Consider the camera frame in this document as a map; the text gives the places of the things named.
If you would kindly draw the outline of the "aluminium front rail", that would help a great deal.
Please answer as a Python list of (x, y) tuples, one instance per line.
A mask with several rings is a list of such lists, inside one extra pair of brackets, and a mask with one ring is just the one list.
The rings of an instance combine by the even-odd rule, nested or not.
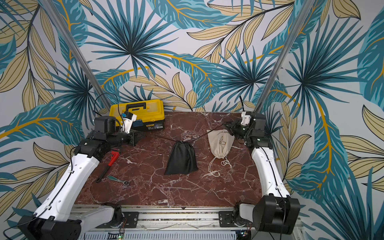
[(80, 240), (307, 240), (304, 225), (297, 220), (290, 235), (258, 232), (251, 226), (221, 228), (219, 211), (231, 207), (170, 207), (123, 205), (122, 212), (139, 212), (135, 229), (117, 229), (111, 224), (82, 231)]

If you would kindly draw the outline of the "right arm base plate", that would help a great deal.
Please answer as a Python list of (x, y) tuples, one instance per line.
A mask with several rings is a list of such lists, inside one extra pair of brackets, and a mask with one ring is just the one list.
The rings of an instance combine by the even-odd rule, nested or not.
[(245, 228), (250, 222), (235, 216), (233, 211), (219, 211), (219, 224), (221, 228)]

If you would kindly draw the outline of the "black drawstring bag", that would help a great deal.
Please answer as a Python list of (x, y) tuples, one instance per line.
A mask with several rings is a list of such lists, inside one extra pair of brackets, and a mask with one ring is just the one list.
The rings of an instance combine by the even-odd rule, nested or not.
[(199, 168), (197, 165), (196, 152), (192, 143), (198, 141), (202, 137), (208, 135), (209, 133), (217, 130), (222, 126), (224, 126), (224, 124), (220, 124), (212, 130), (208, 130), (206, 133), (189, 141), (176, 141), (155, 135), (157, 138), (174, 142), (164, 175), (188, 175), (190, 173), (196, 172)]

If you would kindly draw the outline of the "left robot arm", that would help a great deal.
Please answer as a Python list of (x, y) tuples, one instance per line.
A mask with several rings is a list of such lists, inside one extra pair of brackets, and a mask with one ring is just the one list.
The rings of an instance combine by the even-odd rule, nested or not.
[(71, 215), (73, 205), (95, 168), (111, 150), (128, 144), (137, 116), (124, 113), (124, 129), (117, 130), (118, 120), (111, 116), (95, 118), (95, 129), (75, 147), (70, 165), (47, 199), (31, 216), (23, 216), (17, 228), (28, 240), (77, 240), (86, 232), (102, 225), (123, 230), (127, 218), (122, 207), (105, 203), (95, 210)]

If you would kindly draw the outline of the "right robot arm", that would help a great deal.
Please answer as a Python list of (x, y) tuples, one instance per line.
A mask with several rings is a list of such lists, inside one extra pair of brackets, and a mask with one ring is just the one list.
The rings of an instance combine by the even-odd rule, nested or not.
[(262, 187), (262, 198), (257, 204), (235, 205), (234, 224), (251, 226), (261, 232), (290, 235), (301, 206), (298, 199), (291, 197), (279, 175), (273, 145), (265, 131), (266, 123), (263, 114), (242, 112), (241, 119), (225, 124), (229, 133), (243, 140), (249, 149)]

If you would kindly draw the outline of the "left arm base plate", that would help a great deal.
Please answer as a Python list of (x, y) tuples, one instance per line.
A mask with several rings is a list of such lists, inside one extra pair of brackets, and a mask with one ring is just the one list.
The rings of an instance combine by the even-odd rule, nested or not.
[(111, 226), (117, 229), (135, 229), (138, 224), (139, 212), (117, 213), (115, 223)]

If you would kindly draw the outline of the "beige drawstring bag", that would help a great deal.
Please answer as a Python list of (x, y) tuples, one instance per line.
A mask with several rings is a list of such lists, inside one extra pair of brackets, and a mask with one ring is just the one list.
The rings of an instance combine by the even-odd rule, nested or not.
[(232, 164), (228, 160), (228, 154), (233, 146), (235, 137), (228, 130), (212, 130), (208, 133), (208, 140), (214, 158), (209, 163), (208, 173), (205, 177), (213, 176), (217, 178), (221, 176), (221, 173), (218, 170), (212, 169), (215, 160), (222, 160), (221, 165), (223, 167), (229, 166), (232, 168)]

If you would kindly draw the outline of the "yellow black toolbox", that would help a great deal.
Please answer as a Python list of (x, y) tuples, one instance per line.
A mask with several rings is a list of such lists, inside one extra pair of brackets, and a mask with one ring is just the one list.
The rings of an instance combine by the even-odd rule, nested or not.
[(123, 126), (123, 120), (119, 114), (123, 115), (128, 112), (137, 116), (132, 130), (147, 132), (164, 128), (164, 104), (159, 99), (112, 105), (109, 116), (116, 117)]

